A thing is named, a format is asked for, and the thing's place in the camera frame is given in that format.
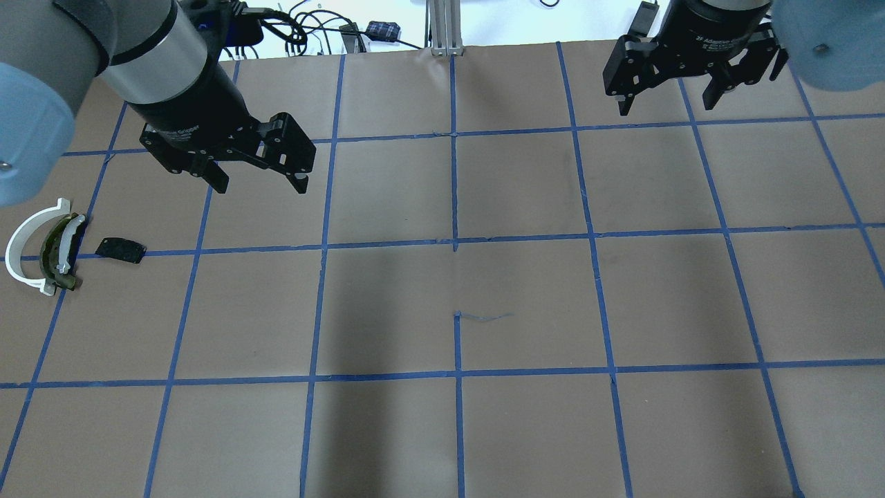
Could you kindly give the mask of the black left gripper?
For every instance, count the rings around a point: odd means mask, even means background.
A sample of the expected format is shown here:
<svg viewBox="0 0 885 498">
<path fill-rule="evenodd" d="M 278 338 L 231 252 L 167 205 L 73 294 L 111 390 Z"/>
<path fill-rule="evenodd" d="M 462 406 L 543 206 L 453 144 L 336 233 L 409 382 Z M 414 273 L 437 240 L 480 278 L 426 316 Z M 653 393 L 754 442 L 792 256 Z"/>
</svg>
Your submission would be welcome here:
<svg viewBox="0 0 885 498">
<path fill-rule="evenodd" d="M 145 120 L 141 143 L 170 174 L 201 178 L 224 194 L 230 177 L 216 161 L 244 160 L 282 174 L 298 194 L 307 192 L 317 152 L 312 140 L 289 113 L 259 122 L 216 63 L 177 97 L 130 107 Z"/>
</svg>

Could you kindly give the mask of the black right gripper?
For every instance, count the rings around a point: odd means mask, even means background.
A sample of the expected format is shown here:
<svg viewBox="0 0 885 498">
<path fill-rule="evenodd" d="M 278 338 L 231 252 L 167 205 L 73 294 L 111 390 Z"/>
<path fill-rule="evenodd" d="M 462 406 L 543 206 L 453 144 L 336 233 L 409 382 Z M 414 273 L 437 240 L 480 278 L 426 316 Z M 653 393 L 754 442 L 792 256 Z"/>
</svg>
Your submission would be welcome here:
<svg viewBox="0 0 885 498">
<path fill-rule="evenodd" d="M 626 117 L 636 95 L 676 77 L 711 76 L 702 101 L 706 111 L 727 92 L 775 81 L 788 52 L 771 24 L 770 1 L 672 1 L 655 37 L 622 35 L 603 69 L 604 91 Z"/>
</svg>

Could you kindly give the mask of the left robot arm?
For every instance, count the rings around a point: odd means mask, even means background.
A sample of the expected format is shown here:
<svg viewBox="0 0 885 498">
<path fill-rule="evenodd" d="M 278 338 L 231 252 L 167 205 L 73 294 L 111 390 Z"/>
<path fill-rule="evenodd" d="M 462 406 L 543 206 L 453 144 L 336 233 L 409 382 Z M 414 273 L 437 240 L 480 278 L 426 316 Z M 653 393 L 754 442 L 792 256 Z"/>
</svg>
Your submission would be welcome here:
<svg viewBox="0 0 885 498">
<path fill-rule="evenodd" d="M 3 1 L 2 206 L 45 186 L 95 79 L 142 117 L 140 142 L 168 173 L 222 194 L 219 165 L 240 161 L 304 194 L 312 140 L 284 111 L 259 122 L 219 66 L 241 42 L 230 32 L 249 25 L 306 43 L 291 16 L 243 1 Z"/>
</svg>

